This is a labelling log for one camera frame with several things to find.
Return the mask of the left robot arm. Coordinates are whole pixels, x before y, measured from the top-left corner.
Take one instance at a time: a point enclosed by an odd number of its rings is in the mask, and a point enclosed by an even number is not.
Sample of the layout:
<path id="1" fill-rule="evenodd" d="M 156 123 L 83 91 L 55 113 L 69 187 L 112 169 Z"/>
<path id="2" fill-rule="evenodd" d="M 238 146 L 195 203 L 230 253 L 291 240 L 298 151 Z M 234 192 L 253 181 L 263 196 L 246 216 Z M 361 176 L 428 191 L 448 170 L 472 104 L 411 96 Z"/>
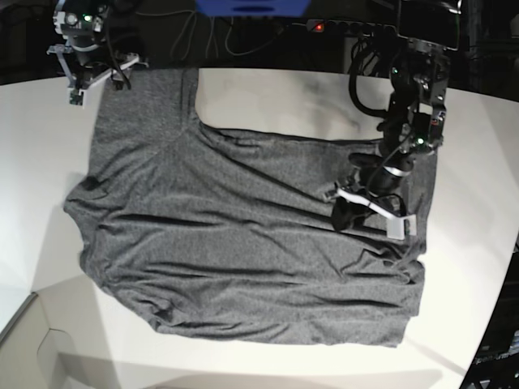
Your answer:
<path id="1" fill-rule="evenodd" d="M 443 143 L 450 60 L 459 47 L 461 2 L 401 1 L 397 8 L 397 41 L 389 62 L 393 87 L 387 109 L 371 109 L 358 97 L 357 77 L 364 59 L 382 46 L 382 38 L 358 53 L 350 66 L 349 94 L 362 113 L 380 118 L 382 139 L 376 154 L 353 153 L 347 179 L 325 198 L 334 203 L 336 231 L 359 226 L 369 216 L 386 220 L 386 235 L 403 240 L 417 233 L 417 216 L 397 193 L 418 156 L 429 156 Z"/>

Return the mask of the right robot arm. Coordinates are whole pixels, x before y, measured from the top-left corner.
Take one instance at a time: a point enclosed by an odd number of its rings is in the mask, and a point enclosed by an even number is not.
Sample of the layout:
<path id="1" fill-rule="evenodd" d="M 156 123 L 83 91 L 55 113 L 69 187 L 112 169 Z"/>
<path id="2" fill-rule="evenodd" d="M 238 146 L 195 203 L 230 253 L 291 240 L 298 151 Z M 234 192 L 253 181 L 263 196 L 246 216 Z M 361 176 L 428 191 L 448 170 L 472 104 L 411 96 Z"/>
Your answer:
<path id="1" fill-rule="evenodd" d="M 83 75 L 90 56 L 105 45 L 109 1 L 57 1 L 52 15 L 54 31 L 64 40 L 49 47 L 71 84 Z"/>

